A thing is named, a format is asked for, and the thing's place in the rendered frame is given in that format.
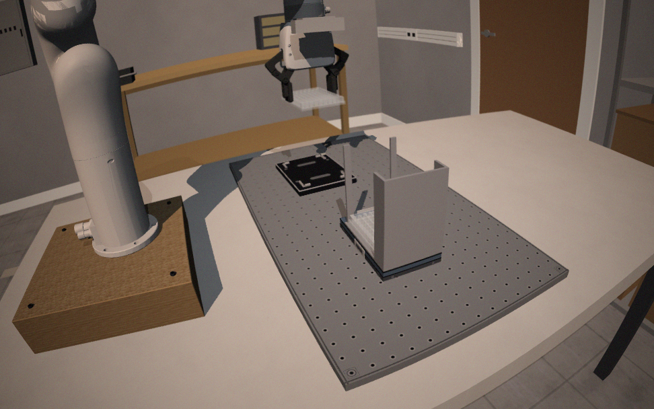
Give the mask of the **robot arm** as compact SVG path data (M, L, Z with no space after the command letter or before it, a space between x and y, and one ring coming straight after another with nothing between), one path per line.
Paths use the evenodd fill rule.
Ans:
M124 121L118 67L99 46L94 27L96 0L30 3L92 217L75 224L75 233L79 239L93 238L94 251L102 257L137 252L155 239L159 223L145 210ZM292 34L344 30L343 17L325 16L330 8L323 0L283 0L283 5Z

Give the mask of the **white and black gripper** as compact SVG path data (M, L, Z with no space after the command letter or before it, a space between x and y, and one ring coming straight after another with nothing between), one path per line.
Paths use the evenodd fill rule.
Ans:
M335 55L339 59L335 65ZM303 69L324 67L327 70L327 90L336 94L337 75L344 67L349 54L334 47L332 32L291 33L291 20L281 23L279 34L279 53L265 63L268 71L281 81L282 94L288 102L293 102L293 88L289 81L293 72ZM280 73L275 65L280 61ZM286 66L285 66L286 65Z

